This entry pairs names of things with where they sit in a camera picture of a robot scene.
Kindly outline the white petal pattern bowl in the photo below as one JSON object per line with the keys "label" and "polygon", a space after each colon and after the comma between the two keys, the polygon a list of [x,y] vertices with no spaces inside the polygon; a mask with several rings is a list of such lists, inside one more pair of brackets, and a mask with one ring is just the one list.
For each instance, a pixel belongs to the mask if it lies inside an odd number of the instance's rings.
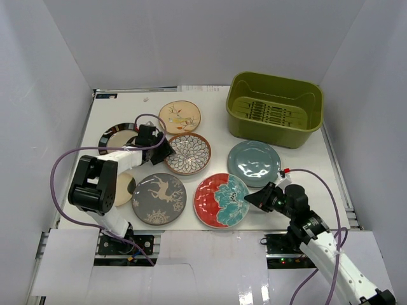
{"label": "white petal pattern bowl", "polygon": [[202,171],[210,161],[210,144],[197,133],[175,135],[169,144],[175,153],[166,158],[165,164],[176,174],[193,175]]}

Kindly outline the red and teal flower plate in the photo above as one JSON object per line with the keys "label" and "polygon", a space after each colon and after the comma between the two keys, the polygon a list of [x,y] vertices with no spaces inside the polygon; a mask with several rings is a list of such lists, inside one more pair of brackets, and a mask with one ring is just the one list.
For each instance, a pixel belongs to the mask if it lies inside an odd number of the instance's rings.
{"label": "red and teal flower plate", "polygon": [[244,182],[229,173],[217,173],[197,187],[193,208],[198,219],[213,229],[230,229],[245,218],[250,204],[245,200],[249,190]]}

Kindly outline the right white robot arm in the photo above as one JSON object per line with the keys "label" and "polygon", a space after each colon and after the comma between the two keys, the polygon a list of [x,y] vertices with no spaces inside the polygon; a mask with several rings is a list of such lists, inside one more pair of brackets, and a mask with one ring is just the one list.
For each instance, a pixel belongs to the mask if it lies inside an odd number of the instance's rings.
{"label": "right white robot arm", "polygon": [[326,223],[310,209],[303,187],[291,184],[284,189],[268,183],[260,191],[245,196],[245,200],[265,211],[276,211],[287,218],[288,248],[304,253],[331,284],[341,304],[395,304],[390,290],[380,290],[340,250]]}

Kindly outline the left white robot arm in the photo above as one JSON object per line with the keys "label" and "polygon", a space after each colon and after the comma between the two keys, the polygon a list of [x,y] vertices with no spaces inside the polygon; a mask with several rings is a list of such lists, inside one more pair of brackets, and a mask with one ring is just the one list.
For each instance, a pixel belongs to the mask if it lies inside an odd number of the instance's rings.
{"label": "left white robot arm", "polygon": [[68,192],[68,202],[90,215],[105,232],[112,233],[113,247],[129,253],[134,247],[132,228],[114,206],[118,176],[151,162],[161,163],[175,150],[155,126],[140,125],[137,135],[119,149],[101,156],[80,157]]}

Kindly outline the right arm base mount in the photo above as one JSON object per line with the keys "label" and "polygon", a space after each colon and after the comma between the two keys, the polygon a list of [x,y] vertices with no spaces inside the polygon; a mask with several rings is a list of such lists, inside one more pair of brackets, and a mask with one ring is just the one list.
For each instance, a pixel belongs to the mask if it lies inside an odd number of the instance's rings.
{"label": "right arm base mount", "polygon": [[291,246],[286,234],[265,234],[259,242],[265,246],[268,269],[315,268],[315,264],[305,254]]}

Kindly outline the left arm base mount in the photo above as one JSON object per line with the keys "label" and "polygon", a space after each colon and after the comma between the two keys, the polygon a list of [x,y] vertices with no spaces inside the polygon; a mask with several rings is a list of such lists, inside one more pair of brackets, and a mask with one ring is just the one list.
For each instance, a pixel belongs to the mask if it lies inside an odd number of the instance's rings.
{"label": "left arm base mount", "polygon": [[107,267],[152,267],[155,237],[150,234],[134,236],[136,247],[119,241],[111,236],[100,235],[95,253],[94,266]]}

